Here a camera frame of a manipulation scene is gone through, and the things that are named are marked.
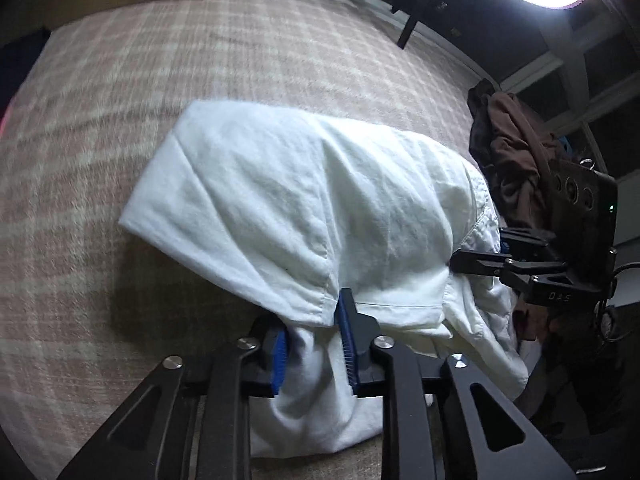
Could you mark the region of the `white shirt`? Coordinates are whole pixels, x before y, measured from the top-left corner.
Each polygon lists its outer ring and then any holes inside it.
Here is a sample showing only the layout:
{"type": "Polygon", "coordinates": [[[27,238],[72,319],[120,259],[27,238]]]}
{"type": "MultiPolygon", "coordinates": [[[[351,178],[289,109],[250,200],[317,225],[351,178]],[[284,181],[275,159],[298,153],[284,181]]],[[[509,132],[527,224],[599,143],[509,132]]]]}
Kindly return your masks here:
{"type": "Polygon", "coordinates": [[[196,101],[160,144],[119,222],[288,326],[281,391],[250,404],[256,457],[335,453],[381,432],[381,400],[357,398],[348,383],[334,323],[345,288],[413,349],[466,354],[509,399],[527,385],[513,292],[498,278],[449,267],[459,249],[501,248],[486,181],[423,134],[196,101]]]}

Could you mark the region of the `brown fleece garment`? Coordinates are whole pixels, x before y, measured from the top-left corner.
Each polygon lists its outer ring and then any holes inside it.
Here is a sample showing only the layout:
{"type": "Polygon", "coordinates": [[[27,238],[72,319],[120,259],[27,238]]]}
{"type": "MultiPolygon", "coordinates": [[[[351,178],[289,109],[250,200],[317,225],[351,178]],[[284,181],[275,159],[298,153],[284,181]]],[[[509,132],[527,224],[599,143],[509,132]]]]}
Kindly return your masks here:
{"type": "Polygon", "coordinates": [[[542,118],[487,79],[468,92],[469,152],[510,228],[551,229],[550,162],[564,156],[542,118]]]}

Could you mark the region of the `pink plaid bed sheet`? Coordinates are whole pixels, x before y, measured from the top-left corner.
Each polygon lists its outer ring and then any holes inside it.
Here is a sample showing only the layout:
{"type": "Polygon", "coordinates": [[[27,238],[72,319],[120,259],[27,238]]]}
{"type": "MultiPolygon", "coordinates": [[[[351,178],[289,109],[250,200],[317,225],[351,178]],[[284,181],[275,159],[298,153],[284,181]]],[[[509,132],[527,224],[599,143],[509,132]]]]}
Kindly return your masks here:
{"type": "Polygon", "coordinates": [[[1,425],[40,479],[119,479],[93,443],[169,448],[196,370],[275,318],[279,394],[253,456],[380,459],[382,404],[350,392],[340,291],[410,344],[470,344],[449,255],[491,214],[469,153],[480,74],[350,0],[201,0],[55,32],[1,140],[1,425]]]}

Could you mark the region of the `black bag with logo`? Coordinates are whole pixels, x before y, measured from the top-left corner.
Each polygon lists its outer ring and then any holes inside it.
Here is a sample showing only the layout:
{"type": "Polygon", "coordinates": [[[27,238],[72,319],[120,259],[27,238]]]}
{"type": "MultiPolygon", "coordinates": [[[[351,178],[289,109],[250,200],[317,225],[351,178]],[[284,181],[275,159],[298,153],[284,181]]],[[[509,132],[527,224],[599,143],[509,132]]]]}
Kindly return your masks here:
{"type": "Polygon", "coordinates": [[[50,29],[41,27],[3,46],[0,50],[0,113],[6,116],[14,96],[36,64],[51,37],[50,29]]]}

